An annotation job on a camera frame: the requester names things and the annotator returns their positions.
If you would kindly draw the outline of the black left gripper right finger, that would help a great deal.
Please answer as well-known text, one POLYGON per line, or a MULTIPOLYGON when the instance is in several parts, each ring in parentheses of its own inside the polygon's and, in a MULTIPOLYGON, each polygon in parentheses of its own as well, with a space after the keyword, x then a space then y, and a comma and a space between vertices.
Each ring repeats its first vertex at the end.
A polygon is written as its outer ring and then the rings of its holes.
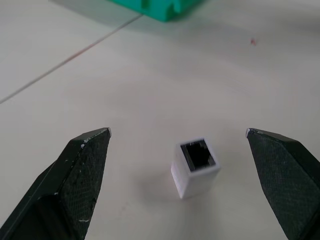
POLYGON ((246 130, 263 193, 288 240, 320 240, 320 161, 299 141, 246 130))

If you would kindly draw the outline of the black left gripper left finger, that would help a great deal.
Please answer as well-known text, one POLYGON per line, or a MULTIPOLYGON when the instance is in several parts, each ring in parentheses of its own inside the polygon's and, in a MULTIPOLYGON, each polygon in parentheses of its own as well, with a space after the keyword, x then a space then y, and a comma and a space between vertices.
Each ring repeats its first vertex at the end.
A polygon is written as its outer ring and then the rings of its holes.
POLYGON ((101 190, 108 127, 85 132, 32 183, 0 228, 0 240, 84 240, 101 190))

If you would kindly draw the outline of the white ethernet coupler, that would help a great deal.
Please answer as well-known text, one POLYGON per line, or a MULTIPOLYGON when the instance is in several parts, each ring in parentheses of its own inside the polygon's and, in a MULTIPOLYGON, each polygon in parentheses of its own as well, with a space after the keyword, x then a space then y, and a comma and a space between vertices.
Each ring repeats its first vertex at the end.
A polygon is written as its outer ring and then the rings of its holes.
POLYGON ((208 141, 198 138, 179 143, 175 154, 170 171, 179 197, 187 199, 208 192, 221 170, 208 141))

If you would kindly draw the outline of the green plastic bin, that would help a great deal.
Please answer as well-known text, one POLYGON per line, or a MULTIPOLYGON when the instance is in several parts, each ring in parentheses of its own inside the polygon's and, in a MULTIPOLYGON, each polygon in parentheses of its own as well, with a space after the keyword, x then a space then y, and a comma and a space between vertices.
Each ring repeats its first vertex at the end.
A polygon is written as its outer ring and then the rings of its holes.
POLYGON ((208 0, 107 0, 160 22, 187 17, 208 0))

